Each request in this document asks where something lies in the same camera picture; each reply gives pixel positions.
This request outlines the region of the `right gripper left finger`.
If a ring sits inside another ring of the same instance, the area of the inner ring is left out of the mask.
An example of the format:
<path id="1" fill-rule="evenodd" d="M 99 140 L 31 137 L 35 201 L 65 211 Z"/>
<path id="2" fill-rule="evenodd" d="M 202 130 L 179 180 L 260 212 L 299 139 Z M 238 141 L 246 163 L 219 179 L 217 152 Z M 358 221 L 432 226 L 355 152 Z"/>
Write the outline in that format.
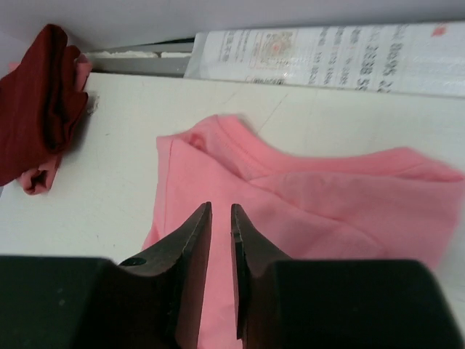
<path id="1" fill-rule="evenodd" d="M 211 204 L 120 264 L 1 257 L 3 348 L 196 348 Z"/>

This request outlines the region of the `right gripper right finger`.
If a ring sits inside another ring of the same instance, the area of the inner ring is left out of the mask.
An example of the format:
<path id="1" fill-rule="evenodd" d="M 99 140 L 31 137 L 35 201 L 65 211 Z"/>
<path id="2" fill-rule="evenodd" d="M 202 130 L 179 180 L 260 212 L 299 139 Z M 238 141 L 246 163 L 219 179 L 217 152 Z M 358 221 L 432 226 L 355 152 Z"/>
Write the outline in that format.
<path id="1" fill-rule="evenodd" d="M 236 335 L 244 348 L 462 348 L 430 270 L 415 260 L 299 260 L 231 207 Z"/>

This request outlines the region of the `pink t shirt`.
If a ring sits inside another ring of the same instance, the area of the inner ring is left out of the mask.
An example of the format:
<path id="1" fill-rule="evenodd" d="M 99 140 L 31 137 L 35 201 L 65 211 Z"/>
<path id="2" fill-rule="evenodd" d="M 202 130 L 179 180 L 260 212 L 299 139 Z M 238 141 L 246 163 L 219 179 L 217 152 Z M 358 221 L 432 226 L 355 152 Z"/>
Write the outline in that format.
<path id="1" fill-rule="evenodd" d="M 286 254 L 315 259 L 440 261 L 464 200 L 464 174 L 410 148 L 345 158 L 290 156 L 234 115 L 160 136 L 153 224 L 145 246 L 212 206 L 211 248 L 198 345 L 239 348 L 230 212 L 243 207 Z"/>

